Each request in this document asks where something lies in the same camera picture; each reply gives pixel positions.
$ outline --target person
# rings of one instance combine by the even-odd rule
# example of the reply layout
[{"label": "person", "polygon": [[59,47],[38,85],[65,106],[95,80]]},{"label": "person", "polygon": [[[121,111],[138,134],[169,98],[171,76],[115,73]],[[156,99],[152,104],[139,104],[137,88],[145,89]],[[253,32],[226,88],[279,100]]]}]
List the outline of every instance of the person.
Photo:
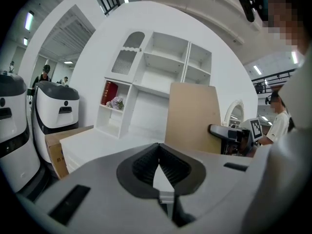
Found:
[{"label": "person", "polygon": [[289,124],[289,115],[286,111],[286,107],[277,91],[271,94],[270,107],[274,109],[275,113],[278,113],[274,123],[266,136],[263,136],[259,143],[261,145],[273,144],[281,136],[287,133]]},{"label": "person", "polygon": [[33,83],[33,86],[32,86],[32,96],[34,96],[35,94],[35,85],[37,82],[40,82],[42,80],[46,80],[46,81],[51,81],[51,79],[48,77],[48,73],[50,72],[50,65],[46,64],[44,65],[43,67],[43,72],[41,75],[39,75],[38,77],[36,77],[34,83]]},{"label": "person", "polygon": [[60,83],[65,86],[67,81],[68,81],[68,77],[65,76],[64,79],[60,80]]},{"label": "person", "polygon": [[9,73],[13,73],[13,70],[14,70],[14,62],[11,61],[10,67],[9,67]]},{"label": "person", "polygon": [[262,86],[261,82],[257,83],[257,85],[255,86],[255,91],[257,92],[257,94],[263,93],[263,86]]}]

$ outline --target ceiling light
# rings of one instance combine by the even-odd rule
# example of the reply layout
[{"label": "ceiling light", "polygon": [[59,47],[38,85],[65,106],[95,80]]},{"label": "ceiling light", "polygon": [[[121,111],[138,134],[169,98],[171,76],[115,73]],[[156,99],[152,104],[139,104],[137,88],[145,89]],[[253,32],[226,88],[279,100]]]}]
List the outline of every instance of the ceiling light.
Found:
[{"label": "ceiling light", "polygon": [[25,29],[30,30],[30,25],[31,25],[31,22],[33,21],[33,18],[34,18],[34,12],[29,11],[26,16]]},{"label": "ceiling light", "polygon": [[292,51],[292,60],[293,60],[294,64],[298,63],[296,51]]},{"label": "ceiling light", "polygon": [[260,70],[258,69],[257,66],[253,66],[253,68],[258,72],[259,75],[261,75],[262,73],[260,72]]}]

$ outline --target shelf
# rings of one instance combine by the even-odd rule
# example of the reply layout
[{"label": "shelf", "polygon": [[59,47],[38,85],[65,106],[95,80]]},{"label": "shelf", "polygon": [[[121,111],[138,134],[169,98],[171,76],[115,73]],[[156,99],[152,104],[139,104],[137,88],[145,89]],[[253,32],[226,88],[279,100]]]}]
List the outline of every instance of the shelf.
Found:
[{"label": "shelf", "polygon": [[168,95],[172,82],[182,82],[184,65],[180,61],[145,53],[139,62],[133,83],[149,92],[160,92],[156,95]]},{"label": "shelf", "polygon": [[108,106],[105,106],[105,105],[102,105],[100,104],[101,107],[104,107],[104,108],[107,108],[109,110],[112,110],[114,112],[118,112],[118,113],[122,113],[123,112],[123,109],[122,110],[119,110],[119,109],[115,109],[115,108],[112,108],[112,107],[108,107]]},{"label": "shelf", "polygon": [[179,53],[176,52],[165,52],[164,49],[161,48],[157,48],[154,47],[150,52],[145,51],[146,54],[151,54],[151,55],[155,55],[155,56],[160,56],[160,57],[164,57],[164,58],[168,58],[168,59],[172,59],[172,60],[176,60],[179,62],[184,62],[184,60],[182,60],[182,57]]},{"label": "shelf", "polygon": [[191,44],[188,65],[197,69],[211,72],[212,53],[195,44]]},{"label": "shelf", "polygon": [[210,73],[203,71],[202,69],[192,67],[188,65],[186,70],[186,77],[192,80],[201,81],[210,76]]},{"label": "shelf", "polygon": [[145,52],[169,59],[185,62],[188,51],[187,40],[154,32],[149,40]]},{"label": "shelf", "polygon": [[99,106],[95,128],[107,135],[119,137],[121,120],[122,112],[101,105]]},{"label": "shelf", "polygon": [[169,94],[133,84],[125,108],[120,137],[128,133],[164,141]]},{"label": "shelf", "polygon": [[210,74],[192,66],[187,66],[184,81],[186,83],[208,85],[210,83]]},{"label": "shelf", "polygon": [[[117,92],[116,92],[116,97],[121,97],[123,98],[123,104],[125,105],[127,103],[127,96],[128,96],[128,93],[129,93],[129,89],[130,89],[130,84],[128,83],[125,83],[125,82],[122,82],[122,81],[116,81],[116,80],[112,80],[112,79],[106,79],[105,80],[105,84],[104,84],[104,87],[103,87],[103,92],[102,92],[102,96],[104,94],[104,91],[105,91],[105,87],[106,87],[106,83],[107,82],[112,82],[114,84],[116,84],[118,86],[118,89],[117,89]],[[100,103],[100,106],[103,106],[107,109],[110,109],[110,110],[116,110],[117,112],[120,112],[120,110],[118,109],[113,109],[113,108],[109,108],[107,107],[106,105],[103,105]]]},{"label": "shelf", "polygon": [[151,53],[144,53],[146,65],[161,69],[170,73],[179,73],[183,69],[184,63],[166,56],[159,56]]},{"label": "shelf", "polygon": [[169,98],[169,93],[165,92],[165,91],[160,91],[160,90],[156,90],[147,86],[142,86],[136,83],[133,83],[133,85],[139,89],[140,91],[144,91],[146,93],[150,93],[156,96],[160,96],[160,97],[164,97],[164,98]]}]

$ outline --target white column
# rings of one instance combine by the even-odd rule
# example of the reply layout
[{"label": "white column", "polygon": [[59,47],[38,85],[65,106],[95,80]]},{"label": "white column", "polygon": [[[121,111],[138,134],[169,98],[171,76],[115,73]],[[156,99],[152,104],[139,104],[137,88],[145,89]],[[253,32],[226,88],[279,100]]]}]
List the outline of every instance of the white column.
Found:
[{"label": "white column", "polygon": [[97,29],[105,20],[97,0],[73,0],[77,7],[82,11],[92,26]]},{"label": "white column", "polygon": [[30,86],[36,58],[45,39],[62,16],[74,5],[74,0],[64,0],[61,2],[44,19],[34,36],[31,38],[19,67],[19,75],[24,79],[26,86]]}]

